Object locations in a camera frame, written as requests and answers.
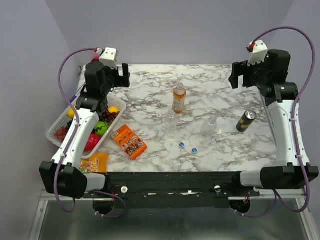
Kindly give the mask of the green toy fruit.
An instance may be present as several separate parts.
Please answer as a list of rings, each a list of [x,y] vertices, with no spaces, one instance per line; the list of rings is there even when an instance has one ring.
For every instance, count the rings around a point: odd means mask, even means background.
[[[108,122],[106,121],[99,121],[94,129],[93,129],[93,133],[98,135],[99,137],[102,137],[106,132],[107,130],[109,129],[110,125]]]

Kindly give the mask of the black blue grape bunch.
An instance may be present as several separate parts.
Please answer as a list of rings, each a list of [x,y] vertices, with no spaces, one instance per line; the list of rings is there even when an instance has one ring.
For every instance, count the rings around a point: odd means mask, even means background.
[[[73,123],[73,121],[72,120],[70,120],[68,123],[67,123],[67,125],[66,125],[66,130],[69,130],[70,129],[70,127],[71,127],[71,125],[72,125],[72,123]]]

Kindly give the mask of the purple white box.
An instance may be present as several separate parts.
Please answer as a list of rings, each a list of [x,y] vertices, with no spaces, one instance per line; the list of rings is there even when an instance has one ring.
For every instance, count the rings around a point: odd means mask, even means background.
[[[71,102],[74,106],[76,105],[76,101],[77,101],[77,99],[80,97],[81,92],[82,92],[82,90],[83,90],[83,88],[84,88],[85,86],[86,86],[85,83],[79,85],[76,93],[75,93],[74,96],[70,99],[70,102]]]

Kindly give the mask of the light red grape bunch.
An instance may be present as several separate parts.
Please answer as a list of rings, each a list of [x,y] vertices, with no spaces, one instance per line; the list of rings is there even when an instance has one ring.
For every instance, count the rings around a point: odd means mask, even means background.
[[[65,127],[60,127],[57,129],[54,133],[54,136],[61,142],[64,141],[66,135],[68,133],[68,130]]]

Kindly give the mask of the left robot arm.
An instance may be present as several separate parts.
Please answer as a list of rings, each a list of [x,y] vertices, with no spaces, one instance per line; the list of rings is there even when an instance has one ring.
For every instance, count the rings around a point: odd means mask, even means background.
[[[86,192],[94,191],[104,198],[110,194],[111,185],[100,173],[83,174],[81,159],[89,137],[108,105],[107,96],[115,88],[130,86],[128,64],[111,69],[94,60],[86,65],[85,85],[75,104],[75,116],[59,150],[50,161],[40,164],[39,172],[46,191],[56,196],[80,199]]]

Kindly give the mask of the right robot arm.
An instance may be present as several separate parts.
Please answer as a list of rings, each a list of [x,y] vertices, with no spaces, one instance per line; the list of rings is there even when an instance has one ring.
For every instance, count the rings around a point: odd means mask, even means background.
[[[295,104],[298,87],[287,82],[291,55],[284,50],[272,49],[264,61],[250,65],[248,61],[232,64],[229,82],[233,89],[239,86],[257,87],[276,146],[274,166],[255,171],[242,171],[239,178],[230,183],[230,191],[241,196],[248,187],[268,190],[300,189],[319,176],[319,169],[311,166],[305,152],[300,123],[299,106]]]

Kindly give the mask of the yellow mango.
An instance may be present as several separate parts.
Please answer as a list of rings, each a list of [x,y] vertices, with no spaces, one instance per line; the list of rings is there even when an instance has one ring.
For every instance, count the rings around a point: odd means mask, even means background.
[[[70,108],[67,112],[67,116],[70,118],[70,119],[73,119],[75,117],[75,112],[72,108]]]

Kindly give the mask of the clear bottle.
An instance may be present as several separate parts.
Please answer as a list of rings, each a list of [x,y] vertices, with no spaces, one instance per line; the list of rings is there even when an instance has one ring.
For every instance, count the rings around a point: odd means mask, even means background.
[[[199,133],[199,141],[202,145],[207,145],[211,142],[216,133],[217,117],[212,115],[210,118],[203,122]]]
[[[173,109],[169,109],[165,118],[164,118],[164,125],[165,125],[165,134],[169,137],[173,137],[176,132],[178,123],[178,115],[175,113]]]

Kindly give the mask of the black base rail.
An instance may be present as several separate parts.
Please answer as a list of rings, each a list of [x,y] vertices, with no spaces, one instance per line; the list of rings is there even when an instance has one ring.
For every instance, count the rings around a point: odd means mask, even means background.
[[[239,172],[109,172],[104,191],[122,198],[128,209],[228,208],[232,197],[258,196],[241,185]]]

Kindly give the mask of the black can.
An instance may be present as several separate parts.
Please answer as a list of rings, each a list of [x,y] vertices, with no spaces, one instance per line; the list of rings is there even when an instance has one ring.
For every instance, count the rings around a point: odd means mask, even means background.
[[[246,110],[240,120],[238,121],[236,125],[236,129],[239,132],[245,132],[250,125],[253,123],[253,121],[256,119],[257,114],[253,110]]]

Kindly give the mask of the red apple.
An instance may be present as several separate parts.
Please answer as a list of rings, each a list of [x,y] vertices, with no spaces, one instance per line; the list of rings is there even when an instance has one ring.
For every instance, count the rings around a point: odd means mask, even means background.
[[[94,61],[99,61],[99,57],[98,56],[95,56],[91,59],[91,62],[94,62]]]

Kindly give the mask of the orange juice bottle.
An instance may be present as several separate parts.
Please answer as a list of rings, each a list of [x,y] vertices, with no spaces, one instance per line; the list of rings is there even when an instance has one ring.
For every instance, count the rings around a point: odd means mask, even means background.
[[[176,114],[184,111],[187,90],[182,82],[179,82],[173,90],[172,109]]]

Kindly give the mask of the yellow lemon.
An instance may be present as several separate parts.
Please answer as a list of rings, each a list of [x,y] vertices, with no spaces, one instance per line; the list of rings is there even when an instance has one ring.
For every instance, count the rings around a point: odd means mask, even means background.
[[[117,107],[115,107],[115,106],[111,106],[111,107],[109,107],[108,111],[110,113],[116,113],[117,114],[119,112],[119,109]]]

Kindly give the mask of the yellow snack bag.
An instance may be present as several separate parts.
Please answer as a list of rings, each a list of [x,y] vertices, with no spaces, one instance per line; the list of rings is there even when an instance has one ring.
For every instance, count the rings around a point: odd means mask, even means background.
[[[81,159],[79,171],[83,174],[107,173],[109,154],[95,153],[88,159]]]

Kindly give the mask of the dark purple grape bunch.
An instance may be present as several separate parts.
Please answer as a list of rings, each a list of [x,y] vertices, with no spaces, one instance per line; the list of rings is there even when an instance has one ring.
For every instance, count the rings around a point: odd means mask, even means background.
[[[109,108],[106,108],[100,117],[100,121],[112,124],[119,114],[120,110],[118,113],[110,113]]]

